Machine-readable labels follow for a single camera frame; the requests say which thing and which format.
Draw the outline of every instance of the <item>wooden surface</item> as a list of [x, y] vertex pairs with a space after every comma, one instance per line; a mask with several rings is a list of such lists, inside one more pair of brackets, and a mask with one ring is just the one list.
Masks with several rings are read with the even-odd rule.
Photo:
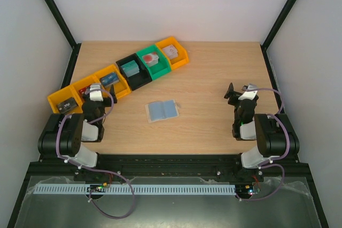
[[[72, 82], [114, 64], [153, 42], [83, 42]], [[230, 82], [271, 88], [258, 43], [181, 42], [190, 62], [119, 99], [104, 123], [107, 154], [237, 154], [256, 145], [232, 137], [234, 107], [223, 98]], [[272, 92], [259, 92], [256, 113], [276, 113]], [[175, 99], [180, 116], [148, 123], [145, 105]]]

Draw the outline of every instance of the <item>black metal frame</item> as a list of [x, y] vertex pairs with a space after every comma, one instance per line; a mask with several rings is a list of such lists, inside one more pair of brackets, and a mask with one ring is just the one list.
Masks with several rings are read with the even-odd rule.
[[[45, 0], [45, 2], [73, 49], [63, 79], [63, 88], [70, 84], [81, 44], [75, 42], [54, 0]], [[295, 2], [296, 0], [286, 1], [266, 40], [260, 45], [272, 87], [276, 90], [277, 84], [267, 56], [267, 49]], [[275, 95], [275, 97], [277, 104], [280, 107], [281, 99], [278, 95]], [[196, 176], [204, 179], [212, 178], [220, 182], [232, 182], [231, 176], [228, 174], [235, 165], [235, 161], [236, 155], [101, 155], [100, 162], [101, 165], [108, 170], [120, 170], [126, 177]], [[284, 167], [287, 176], [306, 177], [321, 225], [322, 227], [328, 227], [328, 222], [320, 203], [309, 165], [300, 163], [297, 156], [286, 158], [279, 161], [279, 163]], [[74, 166], [64, 164], [60, 160], [40, 159], [38, 162], [30, 163], [7, 227], [15, 226], [31, 176], [74, 176], [76, 172], [79, 173]], [[277, 170], [277, 168], [269, 168], [263, 170], [263, 173], [265, 176], [278, 176], [279, 170]], [[243, 182], [239, 181], [233, 181], [232, 183], [243, 184]]]

